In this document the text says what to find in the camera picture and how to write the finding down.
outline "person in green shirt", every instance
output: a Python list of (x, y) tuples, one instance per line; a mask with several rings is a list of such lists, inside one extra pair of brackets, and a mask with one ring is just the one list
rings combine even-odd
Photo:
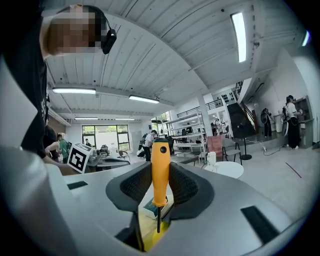
[(68, 162), (68, 147), (67, 142), (62, 138), (61, 134), (58, 134), (57, 136), (59, 144), (59, 154), (62, 154), (63, 157), (63, 163), (66, 164)]

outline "brick wall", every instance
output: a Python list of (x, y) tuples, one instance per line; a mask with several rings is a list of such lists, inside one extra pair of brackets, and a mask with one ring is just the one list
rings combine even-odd
[(51, 127), (55, 135), (58, 133), (66, 133), (66, 126), (55, 120), (53, 117), (50, 116), (48, 126)]

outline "green shirt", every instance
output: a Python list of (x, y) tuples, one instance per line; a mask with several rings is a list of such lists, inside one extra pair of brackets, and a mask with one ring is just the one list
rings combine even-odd
[(62, 157), (68, 158), (68, 148), (67, 148), (67, 142), (65, 140), (60, 141), (59, 149), (62, 150)]

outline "black pants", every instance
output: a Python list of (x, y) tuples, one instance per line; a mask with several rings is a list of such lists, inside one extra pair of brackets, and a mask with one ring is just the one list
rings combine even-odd
[(288, 120), (288, 144), (294, 149), (296, 146), (299, 146), (300, 134), (297, 119), (295, 117), (292, 117), (291, 119), (292, 120)]
[(268, 121), (264, 124), (264, 136), (271, 136), (272, 132), (271, 132), (271, 123), (270, 120), (268, 118)]
[(145, 152), (145, 161), (150, 162), (151, 161), (150, 147), (142, 146), (142, 148)]

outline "staircase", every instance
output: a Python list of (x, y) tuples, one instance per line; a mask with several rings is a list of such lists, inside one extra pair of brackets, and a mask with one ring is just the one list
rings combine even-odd
[(249, 137), (256, 134), (254, 127), (238, 103), (230, 104), (227, 108), (231, 119), (234, 138)]

